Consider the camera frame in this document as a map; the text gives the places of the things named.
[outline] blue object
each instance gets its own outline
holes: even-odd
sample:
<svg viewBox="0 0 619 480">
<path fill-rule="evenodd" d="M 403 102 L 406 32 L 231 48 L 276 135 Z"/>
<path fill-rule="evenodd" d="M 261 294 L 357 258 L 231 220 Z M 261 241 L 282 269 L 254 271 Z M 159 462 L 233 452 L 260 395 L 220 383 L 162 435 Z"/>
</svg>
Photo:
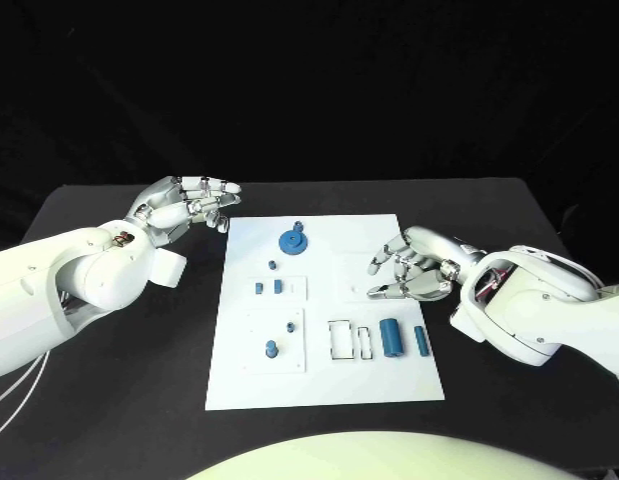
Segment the blue object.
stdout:
<svg viewBox="0 0 619 480">
<path fill-rule="evenodd" d="M 295 227 L 280 235 L 280 250 L 287 255 L 299 255 L 309 245 L 306 235 L 302 233 L 305 226 L 302 222 L 295 222 Z"/>
<path fill-rule="evenodd" d="M 269 358 L 276 358 L 277 357 L 277 346 L 276 346 L 276 342 L 273 340 L 269 340 L 266 342 L 266 356 Z"/>
<path fill-rule="evenodd" d="M 424 337 L 424 328 L 414 327 L 414 336 L 417 338 L 417 347 L 420 348 L 420 355 L 429 357 L 427 338 Z"/>
<path fill-rule="evenodd" d="M 398 321 L 387 318 L 378 322 L 381 329 L 381 342 L 384 343 L 384 355 L 400 357 L 404 354 L 403 339 L 400 338 Z"/>
</svg>

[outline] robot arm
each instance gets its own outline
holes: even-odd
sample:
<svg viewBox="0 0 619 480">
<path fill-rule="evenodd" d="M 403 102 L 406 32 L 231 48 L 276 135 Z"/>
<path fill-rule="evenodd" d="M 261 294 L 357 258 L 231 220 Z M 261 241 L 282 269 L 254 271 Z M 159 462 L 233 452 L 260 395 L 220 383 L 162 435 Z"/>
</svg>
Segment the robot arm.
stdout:
<svg viewBox="0 0 619 480">
<path fill-rule="evenodd" d="M 0 252 L 0 375 L 124 308 L 148 281 L 176 287 L 186 259 L 158 248 L 191 223 L 225 232 L 220 208 L 240 202 L 238 185 L 166 177 L 139 195 L 124 220 Z"/>
<path fill-rule="evenodd" d="M 408 228 L 377 253 L 368 272 L 396 257 L 396 281 L 371 298 L 437 300 L 460 283 L 450 324 L 515 360 L 540 366 L 561 345 L 619 376 L 619 285 L 561 257 L 528 247 L 486 252 L 421 227 Z"/>
</svg>

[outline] white board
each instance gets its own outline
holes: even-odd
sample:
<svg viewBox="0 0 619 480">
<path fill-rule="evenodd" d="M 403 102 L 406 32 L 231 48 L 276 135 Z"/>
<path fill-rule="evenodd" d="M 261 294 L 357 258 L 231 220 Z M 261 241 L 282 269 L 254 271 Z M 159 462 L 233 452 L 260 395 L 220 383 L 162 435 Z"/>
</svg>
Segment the white board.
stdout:
<svg viewBox="0 0 619 480">
<path fill-rule="evenodd" d="M 297 220 L 309 246 L 290 256 L 277 240 Z M 417 349 L 419 302 L 365 296 L 372 286 L 393 283 L 390 264 L 374 277 L 367 266 L 398 232 L 396 215 L 231 219 L 207 410 L 443 400 L 433 346 L 429 357 Z M 273 293 L 276 278 L 283 279 L 282 294 Z M 287 333 L 286 319 L 297 311 L 300 330 Z M 384 356 L 384 318 L 400 324 L 406 354 L 397 358 Z M 351 322 L 354 359 L 331 358 L 331 320 Z M 359 327 L 370 329 L 371 360 L 361 358 Z M 279 345 L 273 359 L 264 353 L 267 340 Z"/>
</svg>

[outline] robotic hand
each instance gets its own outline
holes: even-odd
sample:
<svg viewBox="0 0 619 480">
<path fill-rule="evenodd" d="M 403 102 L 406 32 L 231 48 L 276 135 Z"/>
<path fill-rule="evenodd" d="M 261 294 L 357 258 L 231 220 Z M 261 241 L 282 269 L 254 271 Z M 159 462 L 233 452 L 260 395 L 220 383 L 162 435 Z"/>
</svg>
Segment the robotic hand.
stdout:
<svg viewBox="0 0 619 480">
<path fill-rule="evenodd" d="M 237 184 L 165 177 L 123 220 L 0 252 L 0 375 L 136 300 L 148 281 L 176 287 L 186 259 L 162 247 L 192 223 L 227 232 L 220 209 L 240 203 Z"/>
<path fill-rule="evenodd" d="M 571 346 L 619 376 L 619 285 L 566 258 L 525 246 L 486 254 L 423 227 L 408 228 L 377 252 L 374 275 L 394 257 L 396 283 L 372 299 L 445 298 L 462 285 L 450 324 L 515 360 L 540 366 Z"/>
</svg>

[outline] black table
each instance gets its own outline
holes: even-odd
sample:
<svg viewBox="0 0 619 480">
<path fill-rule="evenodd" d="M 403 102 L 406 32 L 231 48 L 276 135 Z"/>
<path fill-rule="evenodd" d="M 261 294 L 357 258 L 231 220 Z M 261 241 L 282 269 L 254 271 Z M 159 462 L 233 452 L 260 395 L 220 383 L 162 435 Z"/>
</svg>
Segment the black table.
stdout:
<svg viewBox="0 0 619 480">
<path fill-rule="evenodd" d="M 142 188 L 60 188 L 25 241 L 122 218 Z M 515 179 L 257 183 L 243 197 L 230 215 L 396 213 L 401 227 L 426 225 L 489 251 L 528 244 L 566 254 Z M 225 237 L 199 226 L 171 249 L 189 260 L 179 287 L 150 284 L 52 351 L 0 435 L 0 477 L 182 479 L 257 447 L 349 430 L 450 435 L 573 471 L 619 467 L 613 376 L 566 347 L 534 368 L 473 342 L 447 324 L 456 295 L 423 304 L 445 401 L 207 412 Z M 0 391 L 18 375 L 0 378 Z M 0 405 L 0 423 L 22 390 Z"/>
</svg>

